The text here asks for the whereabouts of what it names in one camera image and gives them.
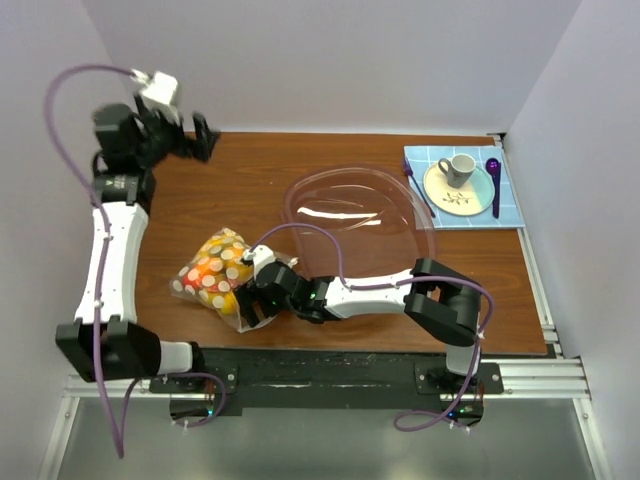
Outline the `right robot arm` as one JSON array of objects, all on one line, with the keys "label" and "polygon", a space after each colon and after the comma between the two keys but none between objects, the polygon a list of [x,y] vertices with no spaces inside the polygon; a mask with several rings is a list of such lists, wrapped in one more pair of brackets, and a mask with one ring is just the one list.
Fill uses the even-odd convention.
[{"label": "right robot arm", "polygon": [[239,315],[254,328],[283,311],[313,324],[378,314],[404,314],[446,345],[445,379],[459,393],[481,380],[479,319],[488,292],[429,258],[396,274],[341,279],[305,278],[275,259],[234,289]]}]

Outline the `orange fake fruit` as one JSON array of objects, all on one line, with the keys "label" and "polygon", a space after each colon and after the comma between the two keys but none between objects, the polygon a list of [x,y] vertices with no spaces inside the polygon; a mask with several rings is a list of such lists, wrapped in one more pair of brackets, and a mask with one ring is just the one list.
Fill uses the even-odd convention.
[{"label": "orange fake fruit", "polygon": [[194,264],[187,268],[182,277],[184,290],[195,295],[199,291],[216,292],[220,280],[220,269],[217,261]]}]

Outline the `clear zip top bag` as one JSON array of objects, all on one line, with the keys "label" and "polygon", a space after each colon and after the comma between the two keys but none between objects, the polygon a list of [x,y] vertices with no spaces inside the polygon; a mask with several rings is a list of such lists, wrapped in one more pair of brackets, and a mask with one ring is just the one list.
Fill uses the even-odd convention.
[{"label": "clear zip top bag", "polygon": [[[240,237],[244,241],[244,239],[243,239],[243,237],[241,235],[239,235],[237,232],[235,232],[235,231],[233,231],[233,230],[231,230],[229,228],[223,228],[223,229],[215,232],[211,237],[209,237],[209,239],[212,238],[212,237],[218,237],[218,236],[222,236],[222,237],[225,237],[225,236],[228,236],[228,237]],[[246,321],[241,317],[241,315],[239,313],[239,310],[238,310],[238,313],[236,315],[225,316],[225,315],[219,314],[212,307],[212,305],[211,305],[211,294],[215,293],[215,292],[206,292],[204,290],[201,290],[195,295],[191,295],[191,294],[187,293],[184,290],[183,285],[182,285],[182,277],[186,273],[186,270],[187,270],[188,267],[190,267],[190,266],[192,266],[194,264],[198,264],[198,263],[206,263],[208,261],[217,261],[219,263],[219,269],[220,269],[219,277],[220,277],[220,280],[219,280],[219,283],[217,285],[218,290],[216,292],[220,292],[220,293],[233,292],[234,295],[235,295],[235,290],[238,287],[244,286],[246,283],[248,283],[253,278],[252,267],[243,264],[242,261],[239,264],[235,264],[235,263],[232,263],[232,262],[222,262],[219,259],[202,259],[201,261],[196,261],[195,260],[195,255],[190,260],[190,262],[187,263],[185,266],[183,266],[179,270],[179,272],[170,280],[169,289],[170,289],[170,292],[171,292],[171,294],[173,296],[175,296],[177,298],[180,298],[182,300],[185,300],[185,301],[192,302],[192,303],[198,303],[198,304],[200,304],[200,305],[212,310],[213,312],[215,312],[215,314],[217,315],[217,317],[220,320],[224,321],[229,327],[233,328],[234,330],[236,330],[239,333],[244,333],[244,332],[247,332],[247,331],[250,331],[250,330],[253,330],[253,329],[262,328],[262,327],[268,325],[269,323],[271,323],[271,321],[274,318],[276,318],[276,316],[275,316],[273,319],[269,319],[267,321],[260,321],[260,323],[255,328],[250,328],[248,326],[248,324],[246,323]]]}]

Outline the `yellow fake mango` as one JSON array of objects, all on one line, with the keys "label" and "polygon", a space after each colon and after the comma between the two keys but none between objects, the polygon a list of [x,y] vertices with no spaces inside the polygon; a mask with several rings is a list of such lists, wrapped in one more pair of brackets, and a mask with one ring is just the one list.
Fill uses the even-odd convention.
[{"label": "yellow fake mango", "polygon": [[239,264],[248,248],[249,246],[240,237],[212,237],[200,247],[195,260],[219,259],[222,262]]}]

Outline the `yellow fake lemon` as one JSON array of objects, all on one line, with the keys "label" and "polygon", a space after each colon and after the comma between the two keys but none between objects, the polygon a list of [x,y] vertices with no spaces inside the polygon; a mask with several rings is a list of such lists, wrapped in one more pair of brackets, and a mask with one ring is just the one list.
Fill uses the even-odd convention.
[{"label": "yellow fake lemon", "polygon": [[239,306],[233,292],[211,294],[211,305],[221,315],[233,316],[238,313]]}]

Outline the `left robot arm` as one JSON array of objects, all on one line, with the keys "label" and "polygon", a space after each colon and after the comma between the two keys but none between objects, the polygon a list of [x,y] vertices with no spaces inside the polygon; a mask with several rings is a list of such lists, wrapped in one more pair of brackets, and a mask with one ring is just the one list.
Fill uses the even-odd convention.
[{"label": "left robot arm", "polygon": [[139,325],[135,284],[139,252],[156,188],[154,167],[169,155],[206,163],[220,137],[199,112],[195,134],[141,96],[93,114],[99,150],[89,184],[93,245],[74,319],[57,327],[55,343],[87,382],[171,375],[185,392],[200,390],[207,368],[194,342],[167,342]]}]

